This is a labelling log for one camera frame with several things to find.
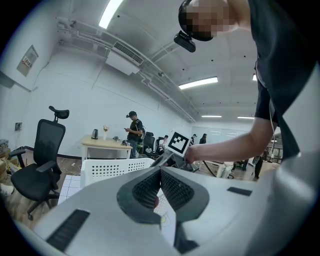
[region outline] black cap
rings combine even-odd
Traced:
[[[193,31],[193,25],[189,20],[187,20],[187,6],[190,4],[191,0],[185,0],[182,2],[179,8],[179,14],[178,14],[178,20],[180,27],[182,30],[193,39],[199,40],[199,41],[210,41],[213,37],[204,37],[201,35],[201,33],[197,31]]]
[[[131,117],[136,116],[136,115],[137,115],[136,112],[130,111],[129,114],[128,114],[128,117],[131,118]]]

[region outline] neck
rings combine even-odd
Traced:
[[[250,6],[248,0],[227,0],[236,13],[239,28],[251,31]]]

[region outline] white pants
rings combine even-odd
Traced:
[[[223,165],[221,168],[218,169],[216,177],[227,179],[229,174],[231,173],[232,168],[233,168],[232,165],[231,166]]]

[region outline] fluorescent light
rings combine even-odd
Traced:
[[[112,19],[112,17],[115,15],[118,7],[121,5],[123,0],[110,0],[108,5],[106,6],[104,13],[101,17],[101,20],[99,22],[99,26],[106,29]]]
[[[222,118],[222,115],[202,115],[203,118]]]
[[[190,87],[203,86],[203,85],[208,85],[213,83],[218,83],[218,77],[215,76],[215,77],[206,78],[206,79],[202,79],[194,82],[188,82],[188,83],[179,85],[179,88],[183,90]]]
[[[238,119],[255,119],[252,116],[238,116]]]

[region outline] hand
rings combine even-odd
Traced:
[[[200,160],[197,154],[197,145],[189,146],[185,152],[184,159],[186,162],[192,164],[195,161]]]

